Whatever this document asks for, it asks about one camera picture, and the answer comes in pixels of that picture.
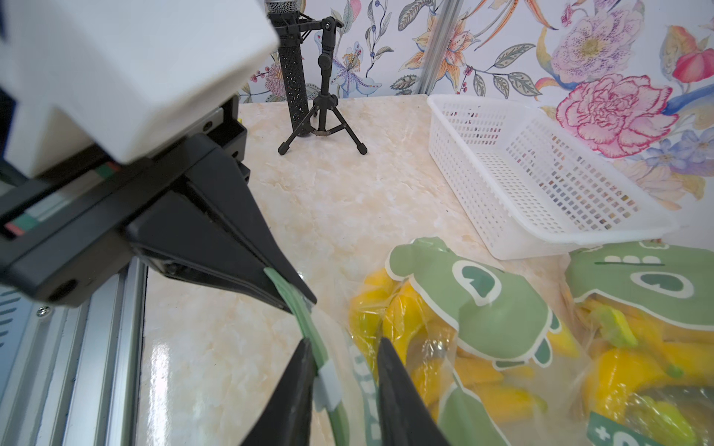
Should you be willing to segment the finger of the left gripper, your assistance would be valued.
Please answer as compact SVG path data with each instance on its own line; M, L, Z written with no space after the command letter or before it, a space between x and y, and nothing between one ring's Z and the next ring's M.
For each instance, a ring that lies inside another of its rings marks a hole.
M248 187L250 171L221 149L213 150L188 169L187 195L211 220L223 240L209 249L211 267L230 288L272 306L284 306L264 269L275 269L312 304L317 298L277 245Z

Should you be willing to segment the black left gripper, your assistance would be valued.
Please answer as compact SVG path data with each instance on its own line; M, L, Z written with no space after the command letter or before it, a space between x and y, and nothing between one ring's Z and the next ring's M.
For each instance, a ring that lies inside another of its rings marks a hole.
M39 302L76 307L134 256L169 279L247 295L288 312L265 273L271 264L193 202L185 173L213 150L241 163L238 98L152 158L119 167L90 148L1 200L1 282ZM18 225L30 206L85 174L107 177L48 219Z

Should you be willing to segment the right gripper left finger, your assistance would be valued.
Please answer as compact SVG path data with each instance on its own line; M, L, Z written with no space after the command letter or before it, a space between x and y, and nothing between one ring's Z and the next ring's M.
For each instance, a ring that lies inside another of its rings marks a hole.
M297 345L260 418L242 441L249 445L309 445L315 379L312 343Z

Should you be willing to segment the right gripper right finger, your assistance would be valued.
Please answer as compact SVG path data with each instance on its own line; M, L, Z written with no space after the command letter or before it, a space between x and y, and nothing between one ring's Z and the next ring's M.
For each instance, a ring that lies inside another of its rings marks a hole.
M377 352L379 421L383 445L448 445L403 366L383 337Z

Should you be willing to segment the zip-top bag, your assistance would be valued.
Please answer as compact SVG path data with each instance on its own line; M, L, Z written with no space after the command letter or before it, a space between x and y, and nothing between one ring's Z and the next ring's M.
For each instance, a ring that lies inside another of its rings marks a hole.
M437 237L397 245L333 321L274 269L267 275L312 343L313 400L338 445L383 445L379 340L386 337L448 445L583 445L576 388L588 360L521 275Z
M591 357L587 441L712 444L712 252L660 241L578 249L561 290Z

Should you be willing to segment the white plastic basket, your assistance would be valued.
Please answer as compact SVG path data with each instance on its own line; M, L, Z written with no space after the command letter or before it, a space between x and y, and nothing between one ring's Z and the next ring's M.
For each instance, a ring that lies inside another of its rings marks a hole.
M659 239L675 217L538 109L432 95L429 152L499 260Z

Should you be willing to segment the aluminium front rail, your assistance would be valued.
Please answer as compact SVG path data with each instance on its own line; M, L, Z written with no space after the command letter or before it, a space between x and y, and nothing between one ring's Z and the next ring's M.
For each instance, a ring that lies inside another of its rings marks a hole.
M148 269L133 259L77 308L1 288L1 442L136 441Z

